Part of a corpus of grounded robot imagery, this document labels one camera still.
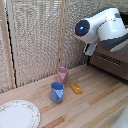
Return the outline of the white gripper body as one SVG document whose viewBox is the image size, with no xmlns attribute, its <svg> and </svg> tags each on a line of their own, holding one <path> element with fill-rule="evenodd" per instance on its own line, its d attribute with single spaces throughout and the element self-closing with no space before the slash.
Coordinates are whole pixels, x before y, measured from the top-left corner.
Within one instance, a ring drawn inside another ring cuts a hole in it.
<svg viewBox="0 0 128 128">
<path fill-rule="evenodd" d="M 94 43 L 94 44 L 87 44 L 85 46 L 85 48 L 84 48 L 84 54 L 88 55 L 88 56 L 91 56 L 93 54 L 93 52 L 95 51 L 96 46 L 97 46 L 96 43 Z"/>
</svg>

